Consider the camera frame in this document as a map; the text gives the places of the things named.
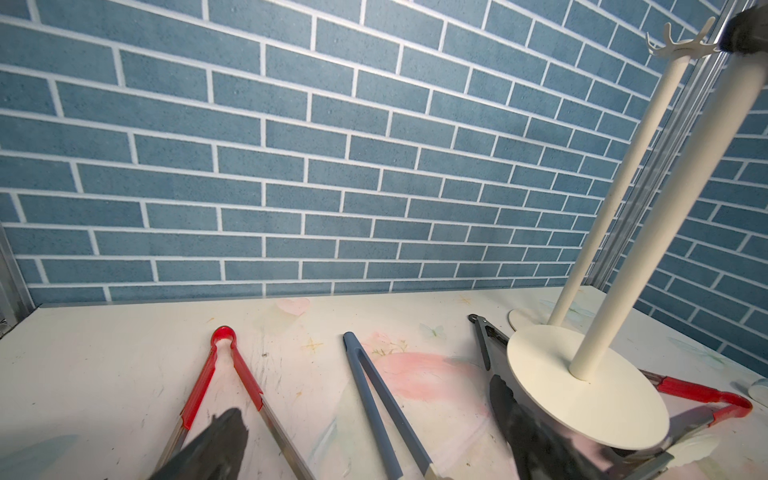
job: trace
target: table surface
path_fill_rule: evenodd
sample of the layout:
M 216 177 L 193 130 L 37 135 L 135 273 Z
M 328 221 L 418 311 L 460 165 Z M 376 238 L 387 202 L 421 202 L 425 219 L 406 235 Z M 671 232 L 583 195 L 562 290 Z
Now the table surface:
M 206 359 L 232 326 L 275 413 L 316 477 L 385 478 L 342 334 L 354 332 L 443 475 L 517 478 L 487 400 L 467 315 L 505 331 L 509 310 L 546 318 L 560 288 L 41 308 L 0 341 L 0 478 L 142 480 L 153 471 Z M 586 286 L 564 325 L 585 332 L 604 298 Z M 759 376 L 633 310 L 612 348 L 637 368 L 744 394 Z M 495 352 L 504 358 L 501 349 Z M 220 355 L 189 439 L 243 410 L 240 478 L 293 478 Z M 530 405 L 508 374 L 518 401 Z M 663 396 L 671 415 L 696 402 Z M 406 478 L 421 478 L 379 404 Z M 597 464 L 600 446 L 560 427 Z M 662 478 L 768 478 L 768 409 L 709 429 L 720 446 Z

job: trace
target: brick wallpaper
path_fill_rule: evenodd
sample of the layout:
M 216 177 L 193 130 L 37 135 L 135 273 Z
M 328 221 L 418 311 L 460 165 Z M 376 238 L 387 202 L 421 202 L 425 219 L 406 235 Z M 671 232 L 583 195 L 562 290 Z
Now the brick wallpaper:
M 768 376 L 767 207 L 768 88 L 636 305 L 763 376 Z
M 721 6 L 4 0 L 0 220 L 37 304 L 562 285 Z

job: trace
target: tongs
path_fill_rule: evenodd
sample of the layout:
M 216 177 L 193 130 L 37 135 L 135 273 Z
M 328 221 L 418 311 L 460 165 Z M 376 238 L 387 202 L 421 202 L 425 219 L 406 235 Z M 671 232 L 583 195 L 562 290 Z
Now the tongs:
M 744 417 L 752 411 L 752 403 L 744 397 L 731 392 L 721 392 L 697 383 L 686 382 L 669 376 L 641 370 L 656 390 L 681 398 L 697 400 L 698 402 L 729 404 L 721 409 L 707 410 L 707 414 L 697 421 L 688 422 L 684 427 L 667 435 L 659 446 L 640 451 L 622 451 L 611 449 L 624 457 L 624 462 L 615 465 L 608 475 L 598 470 L 571 443 L 558 435 L 554 430 L 540 423 L 525 408 L 514 399 L 512 391 L 506 382 L 498 375 L 498 367 L 488 352 L 488 338 L 498 340 L 506 346 L 509 341 L 504 333 L 497 330 L 485 318 L 475 315 L 468 316 L 475 324 L 485 369 L 493 373 L 490 385 L 491 407 L 494 417 L 507 443 L 512 447 L 515 464 L 521 480 L 530 478 L 550 478 L 552 480 L 576 480 L 581 478 L 605 479 L 609 476 L 620 476 L 623 480 L 650 480 L 667 470 L 667 466 L 675 460 L 671 455 L 676 445 L 683 438 L 690 438 L 695 432 L 722 422 L 725 419 Z M 672 418 L 686 422 L 687 412 Z
M 184 408 L 181 410 L 176 428 L 170 436 L 170 439 L 168 439 L 168 444 L 165 446 L 163 455 L 160 457 L 160 461 L 157 463 L 155 470 L 157 471 L 160 469 L 160 467 L 165 465 L 171 457 L 181 450 L 181 446 L 184 444 L 184 440 L 192 427 L 192 423 L 197 415 L 197 410 L 200 408 L 205 392 L 208 390 L 210 380 L 213 378 L 214 371 L 216 370 L 218 350 L 216 343 L 224 339 L 230 341 L 232 360 L 235 371 L 240 377 L 240 381 L 243 382 L 245 390 L 248 392 L 250 399 L 253 401 L 259 414 L 261 414 L 261 418 L 272 433 L 272 437 L 275 438 L 275 442 L 277 442 L 277 445 L 283 452 L 283 456 L 285 456 L 294 475 L 296 475 L 296 478 L 299 480 L 314 480 L 315 477 L 310 471 L 310 467 L 304 462 L 301 455 L 299 455 L 296 446 L 280 424 L 275 413 L 266 403 L 266 399 L 262 397 L 263 391 L 253 377 L 253 373 L 248 369 L 248 365 L 246 365 L 240 352 L 237 350 L 237 337 L 235 336 L 234 330 L 229 326 L 220 326 L 210 337 L 210 353 L 208 354 L 208 359 L 206 360 L 205 365 L 203 365 L 200 375 L 197 377 L 197 381 L 192 388 L 192 393 L 190 393 L 187 403 L 184 404 Z
M 366 373 L 373 384 L 373 388 L 376 389 L 379 398 L 386 407 L 386 411 L 392 417 L 392 421 L 395 423 L 398 432 L 400 432 L 403 441 L 408 446 L 413 459 L 416 460 L 416 464 L 419 466 L 419 470 L 424 475 L 424 478 L 427 480 L 451 480 L 448 477 L 441 477 L 437 473 L 437 469 L 424 449 L 424 445 L 419 441 L 419 437 L 416 436 L 413 428 L 411 428 L 411 424 L 408 423 L 408 419 L 402 413 L 395 397 L 392 396 L 392 393 L 384 383 L 384 379 L 382 379 L 379 371 L 376 370 L 376 367 L 360 345 L 355 334 L 347 332 L 343 338 L 344 346 L 346 347 L 346 357 L 352 370 L 352 377 L 355 379 L 355 384 L 362 400 L 362 406 L 366 410 L 368 422 L 371 425 L 371 430 L 373 430 L 373 438 L 379 447 L 379 454 L 382 456 L 387 478 L 389 480 L 402 478 L 402 468 L 400 468 L 400 464 L 397 461 L 392 443 L 389 441 L 389 436 L 384 428 L 382 417 L 379 415 L 379 409 L 376 408 L 376 402 L 373 400 L 371 390 L 368 388 Z

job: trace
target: white grout line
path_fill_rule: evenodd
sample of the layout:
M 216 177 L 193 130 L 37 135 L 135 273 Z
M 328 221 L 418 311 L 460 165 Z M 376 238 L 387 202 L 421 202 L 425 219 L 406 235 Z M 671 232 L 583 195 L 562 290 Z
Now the white grout line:
M 70 171 L 72 172 L 72 179 L 74 180 L 74 189 L 79 193 L 82 194 L 83 192 L 83 183 L 80 180 L 80 171 L 78 170 L 78 165 L 75 162 L 69 163 Z
M 744 317 L 739 321 L 742 325 L 746 323 L 746 321 L 752 316 L 753 313 L 755 313 L 756 308 L 754 306 L 751 306 L 749 310 L 744 313 Z
M 443 47 L 445 47 L 445 33 L 448 31 L 448 20 L 443 19 L 442 21 L 442 30 L 440 31 L 440 41 L 437 45 L 437 51 L 442 52 Z
M 259 128 L 259 143 L 261 147 L 266 147 L 266 118 L 261 119 Z
M 364 25 L 366 23 L 366 0 L 362 0 L 360 3 L 360 23 L 361 25 Z
M 753 235 L 751 235 L 751 234 L 745 235 L 743 240 L 741 240 L 741 243 L 739 244 L 739 246 L 736 248 L 736 252 L 737 253 L 741 253 L 741 250 L 743 250 L 744 247 L 746 246 L 746 242 L 752 240 L 752 237 L 753 237 Z
M 349 160 L 349 149 L 352 146 L 352 134 L 346 136 L 346 143 L 344 144 L 344 160 Z
M 707 222 L 712 222 L 712 223 L 714 222 L 714 218 L 717 215 L 717 212 L 720 211 L 721 206 L 722 204 L 715 205 L 715 208 L 712 209 L 712 211 L 710 212 L 710 216 L 707 218 Z
M 418 170 L 419 169 L 419 162 L 421 161 L 421 159 L 422 159 L 422 148 L 421 147 L 417 147 L 416 148 L 416 163 L 413 164 L 413 170 Z
M 386 118 L 386 132 L 384 136 L 389 137 L 390 133 L 392 133 L 392 111 L 389 112 Z
M 445 276 L 445 277 L 439 277 L 439 278 L 422 278 L 421 280 L 425 281 L 439 281 L 439 280 L 452 280 L 454 277 L 452 276 Z M 515 279 L 526 279 L 526 280 L 546 280 L 547 277 L 513 277 L 513 276 L 504 276 L 504 277 L 497 277 L 497 276 L 484 276 L 484 277 L 459 277 L 464 278 L 466 280 L 515 280 Z M 33 288 L 39 288 L 39 289 L 55 289 L 55 288 L 62 288 L 62 287 L 69 287 L 69 288 L 84 288 L 84 287 L 100 287 L 103 289 L 108 289 L 111 287 L 126 287 L 126 286 L 212 286 L 212 285 L 264 285 L 264 283 L 270 283 L 270 284 L 290 284 L 290 283 L 297 283 L 303 279 L 290 279 L 290 280 L 192 280 L 192 281 L 167 281 L 167 282 L 113 282 L 108 283 L 106 285 L 101 285 L 97 283 L 32 283 L 29 284 L 30 287 Z M 307 282 L 301 282 L 301 283 L 317 283 L 319 281 L 326 281 L 326 282 L 338 282 L 340 280 L 331 280 L 331 279 L 308 279 Z M 362 278 L 350 278 L 345 279 L 351 282 L 355 283 L 378 283 L 381 282 L 381 279 L 362 279 Z M 416 278 L 405 278 L 405 279 L 396 279 L 396 280 L 385 280 L 388 282 L 392 281 L 406 281 L 406 282 L 418 282 L 419 279 Z
M 306 121 L 312 121 L 312 92 L 306 94 Z
M 64 117 L 64 108 L 61 106 L 61 97 L 58 94 L 58 86 L 55 80 L 48 79 L 48 90 L 51 92 L 51 99 L 53 100 L 53 108 L 56 111 L 57 117 Z
M 214 73 L 209 68 L 205 71 L 205 85 L 207 89 L 208 103 L 215 103 L 214 100 Z
M 469 81 L 470 81 L 470 79 L 472 78 L 472 72 L 473 72 L 474 70 L 475 70 L 475 69 L 474 69 L 473 67 L 470 67 L 470 68 L 469 68 L 469 70 L 467 71 L 467 81 L 464 83 L 464 92 L 463 92 L 463 93 L 464 93 L 464 95 L 466 95 L 466 94 L 467 94 L 467 92 L 469 92 Z
M 496 153 L 497 144 L 498 144 L 498 135 L 496 135 L 496 138 L 493 139 L 493 147 L 491 147 L 491 157 L 493 157 L 493 155 Z
M 574 2 L 573 2 L 573 0 L 571 0 L 568 3 L 568 7 L 565 8 L 565 16 L 563 17 L 563 22 L 560 24 L 561 27 L 563 27 L 563 28 L 565 27 L 565 22 L 568 21 L 568 16 L 571 14 L 571 5 L 573 5 L 573 4 L 574 4 Z
M 403 47 L 401 43 L 397 51 L 397 63 L 395 65 L 395 75 L 400 75 L 400 71 L 402 70 L 402 53 L 404 48 L 405 47 Z
M 480 202 L 480 199 L 482 198 L 482 191 L 485 189 L 485 182 L 480 184 L 480 191 L 478 192 L 478 198 L 477 202 Z
M 560 103 L 558 103 L 558 109 L 556 111 L 554 111 L 554 117 L 555 118 L 557 118 L 558 115 L 560 114 L 560 110 L 561 110 L 561 108 L 563 108 L 563 102 L 565 102 L 565 99 L 561 98 L 560 99 Z
M 24 208 L 22 208 L 22 202 L 18 199 L 18 194 L 10 195 L 11 203 L 13 203 L 13 207 L 16 209 L 16 215 L 18 216 L 19 223 L 27 223 L 27 216 L 24 213 Z
M 45 272 L 45 268 L 43 267 L 43 261 L 39 258 L 36 258 L 33 260 L 35 262 L 35 266 L 38 269 L 38 274 L 40 275 L 40 280 L 42 280 L 43 283 L 50 283 L 48 280 L 48 274 Z
M 458 134 L 458 125 L 453 127 L 453 136 L 451 137 L 451 150 L 456 146 L 456 135 Z
M 139 209 L 141 210 L 141 224 L 144 228 L 149 228 L 149 213 L 147 212 L 147 202 L 139 202 Z
M 214 173 L 219 173 L 219 147 L 216 144 L 210 145 L 210 158 L 213 161 Z
M 152 281 L 159 282 L 160 281 L 160 274 L 157 272 L 157 260 L 152 259 L 149 261 L 150 267 L 152 269 Z
M 509 92 L 507 93 L 507 100 L 504 102 L 504 105 L 509 106 L 509 102 L 512 100 L 512 90 L 515 89 L 515 83 L 512 82 L 511 85 L 509 85 Z
M 27 0 L 27 9 L 29 10 L 29 18 L 34 23 L 40 23 L 40 11 L 38 10 L 37 0 Z
M 549 65 L 552 65 L 552 62 L 550 61 L 547 62 L 546 66 L 544 67 L 544 74 L 541 76 L 541 80 L 536 85 L 537 87 L 544 87 L 544 82 L 547 81 L 547 75 L 549 74 Z
M 128 150 L 131 152 L 131 163 L 139 165 L 139 153 L 136 149 L 136 135 L 133 132 L 128 132 Z
M 123 72 L 123 61 L 120 58 L 120 49 L 112 47 L 112 59 L 114 60 L 114 73 L 118 77 L 118 85 L 125 86 L 125 73 Z
M 96 233 L 93 230 L 87 230 L 88 232 L 88 239 L 91 241 L 91 249 L 94 251 L 95 256 L 99 256 L 99 249 L 98 249 L 98 243 L 96 242 Z
M 312 16 L 312 30 L 310 32 L 310 51 L 315 51 L 317 43 L 317 17 Z
M 266 44 L 259 44 L 259 73 L 262 77 L 266 77 Z
M 523 129 L 523 138 L 527 138 L 526 135 L 528 135 L 528 127 L 531 126 L 531 118 L 528 117 L 525 120 L 525 128 Z
M 739 167 L 739 171 L 737 171 L 737 172 L 736 172 L 736 175 L 734 175 L 734 176 L 733 176 L 733 178 L 734 178 L 736 181 L 744 181 L 745 183 L 749 183 L 749 182 L 746 182 L 745 180 L 739 180 L 739 179 L 741 178 L 741 175 L 742 175 L 742 174 L 744 173 L 744 171 L 746 170 L 746 166 L 747 166 L 749 163 L 751 163 L 751 162 L 745 161 L 745 162 L 743 162 L 743 163 L 741 164 L 741 167 Z
M 578 55 L 576 56 L 576 62 L 574 63 L 574 65 L 578 65 L 578 62 L 581 61 L 581 56 L 584 54 L 584 50 L 586 49 L 586 47 L 587 47 L 587 44 L 585 44 L 585 43 L 581 44 L 581 48 L 578 51 Z
M 429 115 L 429 111 L 432 109 L 432 97 L 434 96 L 435 91 L 430 89 L 429 93 L 427 94 L 427 108 L 425 109 L 425 114 Z
M 482 23 L 480 24 L 481 30 L 485 30 L 485 26 L 488 24 L 488 13 L 491 11 L 491 3 L 493 3 L 493 0 L 488 0 L 488 4 L 485 6 L 485 14 L 483 14 Z
M 357 97 L 357 81 L 359 77 L 360 70 L 358 68 L 355 68 L 352 70 L 352 96 Z

